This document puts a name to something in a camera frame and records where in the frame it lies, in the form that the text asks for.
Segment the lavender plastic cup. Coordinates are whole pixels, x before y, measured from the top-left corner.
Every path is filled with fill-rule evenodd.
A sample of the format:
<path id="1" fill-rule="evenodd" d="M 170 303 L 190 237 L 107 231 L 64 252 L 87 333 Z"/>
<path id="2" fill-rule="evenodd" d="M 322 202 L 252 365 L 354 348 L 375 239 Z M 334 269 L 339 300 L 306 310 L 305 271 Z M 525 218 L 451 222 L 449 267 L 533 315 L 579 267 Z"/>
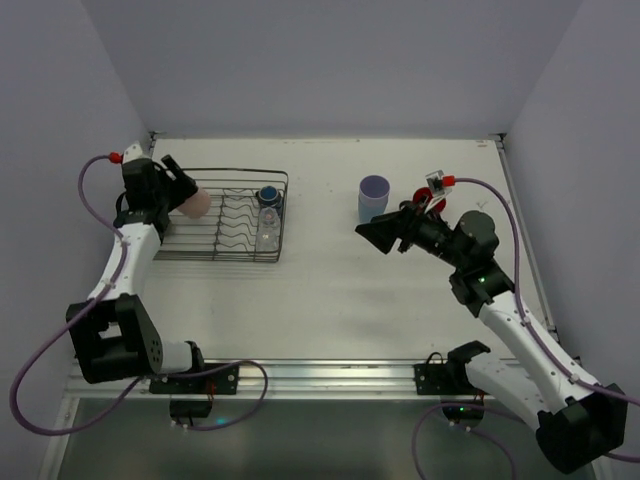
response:
<path id="1" fill-rule="evenodd" d="M 385 208 L 390 194 L 389 181 L 380 175 L 364 177 L 359 184 L 358 199 L 371 208 Z"/>

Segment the light blue plastic cup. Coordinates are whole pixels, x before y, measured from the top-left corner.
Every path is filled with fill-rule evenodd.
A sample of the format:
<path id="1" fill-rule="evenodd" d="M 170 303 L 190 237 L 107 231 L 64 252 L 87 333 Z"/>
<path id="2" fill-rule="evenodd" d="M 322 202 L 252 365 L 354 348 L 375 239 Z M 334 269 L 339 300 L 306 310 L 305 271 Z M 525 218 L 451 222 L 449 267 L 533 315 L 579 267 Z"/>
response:
<path id="1" fill-rule="evenodd" d="M 358 199 L 359 223 L 369 223 L 374 217 L 383 215 L 387 207 L 388 199 L 378 199 L 375 201 Z"/>

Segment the pink mug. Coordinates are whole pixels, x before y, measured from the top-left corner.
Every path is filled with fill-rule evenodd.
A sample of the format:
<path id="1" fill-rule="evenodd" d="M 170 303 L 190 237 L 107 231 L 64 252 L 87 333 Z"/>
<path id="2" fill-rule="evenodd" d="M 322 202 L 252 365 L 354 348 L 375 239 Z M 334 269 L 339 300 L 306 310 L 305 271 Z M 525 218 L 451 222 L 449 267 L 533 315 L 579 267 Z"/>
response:
<path id="1" fill-rule="evenodd" d="M 198 188 L 197 191 L 180 204 L 176 210 L 189 219 L 199 219 L 206 215 L 211 208 L 209 193 Z"/>

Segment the dark blue cup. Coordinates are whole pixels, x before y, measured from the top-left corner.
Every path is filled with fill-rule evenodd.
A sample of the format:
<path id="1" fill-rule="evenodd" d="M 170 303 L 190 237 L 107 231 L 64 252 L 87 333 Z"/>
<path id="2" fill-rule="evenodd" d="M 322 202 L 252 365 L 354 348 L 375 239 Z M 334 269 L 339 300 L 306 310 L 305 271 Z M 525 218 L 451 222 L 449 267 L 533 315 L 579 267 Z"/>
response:
<path id="1" fill-rule="evenodd" d="M 281 192 L 272 185 L 267 185 L 258 190 L 255 194 L 257 202 L 261 208 L 273 208 L 280 211 L 283 205 Z"/>

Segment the red mug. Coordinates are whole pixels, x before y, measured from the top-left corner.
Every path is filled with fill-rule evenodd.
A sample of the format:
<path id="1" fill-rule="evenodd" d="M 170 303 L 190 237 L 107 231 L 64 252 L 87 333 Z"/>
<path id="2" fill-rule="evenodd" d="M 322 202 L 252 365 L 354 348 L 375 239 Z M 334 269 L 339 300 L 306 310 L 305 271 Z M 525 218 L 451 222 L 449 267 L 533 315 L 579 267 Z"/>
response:
<path id="1" fill-rule="evenodd" d="M 433 191 L 429 187 L 420 187 L 408 200 L 400 202 L 399 209 L 409 208 L 417 216 L 429 214 L 430 212 L 434 215 L 440 215 L 446 207 L 446 197 L 450 193 L 450 188 Z"/>

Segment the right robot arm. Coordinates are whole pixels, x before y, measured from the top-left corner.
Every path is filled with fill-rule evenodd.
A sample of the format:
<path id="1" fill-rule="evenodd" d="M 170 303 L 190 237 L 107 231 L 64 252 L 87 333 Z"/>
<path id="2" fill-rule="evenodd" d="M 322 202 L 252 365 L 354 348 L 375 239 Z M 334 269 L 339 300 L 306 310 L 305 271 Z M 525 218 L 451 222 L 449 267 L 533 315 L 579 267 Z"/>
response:
<path id="1" fill-rule="evenodd" d="M 624 442 L 628 402 L 603 386 L 526 312 L 514 282 L 494 258 L 492 218 L 468 211 L 455 227 L 411 205 L 360 224 L 356 233 L 384 254 L 417 246 L 452 266 L 452 292 L 489 328 L 522 368 L 514 372 L 479 341 L 450 351 L 446 368 L 457 387 L 493 396 L 535 434 L 540 450 L 569 474 Z"/>

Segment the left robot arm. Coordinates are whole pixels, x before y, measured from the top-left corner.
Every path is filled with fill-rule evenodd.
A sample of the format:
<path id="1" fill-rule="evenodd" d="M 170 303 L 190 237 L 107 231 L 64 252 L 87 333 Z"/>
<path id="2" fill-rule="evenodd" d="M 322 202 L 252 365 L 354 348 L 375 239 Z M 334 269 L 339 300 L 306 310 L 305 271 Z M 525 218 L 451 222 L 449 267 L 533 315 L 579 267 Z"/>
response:
<path id="1" fill-rule="evenodd" d="M 169 155 L 121 164 L 125 190 L 109 222 L 114 244 L 99 284 L 66 312 L 75 355 L 90 384 L 200 372 L 204 360 L 192 340 L 161 339 L 141 293 L 163 244 L 169 215 L 184 210 L 201 189 Z"/>

